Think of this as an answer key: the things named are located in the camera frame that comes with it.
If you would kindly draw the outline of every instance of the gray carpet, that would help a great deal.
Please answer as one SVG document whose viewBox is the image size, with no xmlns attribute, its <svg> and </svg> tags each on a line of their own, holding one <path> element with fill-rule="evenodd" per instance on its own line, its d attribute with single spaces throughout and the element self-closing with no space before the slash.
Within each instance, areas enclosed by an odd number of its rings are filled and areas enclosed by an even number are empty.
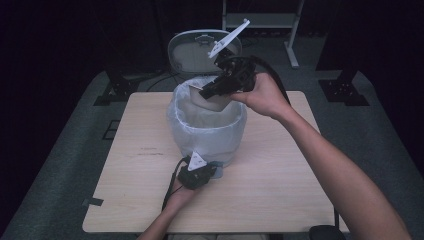
<svg viewBox="0 0 424 240">
<path fill-rule="evenodd" d="M 294 50 L 301 66 L 297 70 L 289 65 L 283 39 L 251 39 L 249 42 L 254 44 L 244 49 L 244 55 L 265 59 L 287 90 L 305 93 L 321 133 L 377 183 L 405 220 L 413 238 L 424 239 L 423 179 L 365 76 L 358 73 L 353 83 L 370 106 L 347 107 L 327 102 L 318 80 L 335 78 L 339 72 L 314 71 L 324 41 L 296 39 Z M 145 91 L 158 79 L 142 82 L 138 90 Z M 182 81 L 179 77 L 168 78 L 151 91 L 172 91 L 176 82 Z M 87 211 L 83 202 L 93 195 L 112 144 L 111 140 L 102 140 L 103 134 L 111 120 L 121 118 L 126 105 L 113 102 L 109 106 L 93 106 L 107 84 L 104 72 L 93 79 L 2 239 L 135 239 L 135 234 L 89 234 L 82 230 Z M 308 236 L 290 233 L 284 239 Z"/>
</svg>

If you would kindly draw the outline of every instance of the white tag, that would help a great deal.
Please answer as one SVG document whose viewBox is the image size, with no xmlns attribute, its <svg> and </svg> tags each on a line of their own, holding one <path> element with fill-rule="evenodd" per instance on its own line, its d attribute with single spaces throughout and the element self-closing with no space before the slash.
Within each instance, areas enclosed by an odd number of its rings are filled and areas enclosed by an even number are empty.
<svg viewBox="0 0 424 240">
<path fill-rule="evenodd" d="M 206 166 L 208 163 L 197 153 L 193 152 L 191 155 L 190 163 L 188 164 L 188 170 L 193 171 L 198 168 Z"/>
</svg>

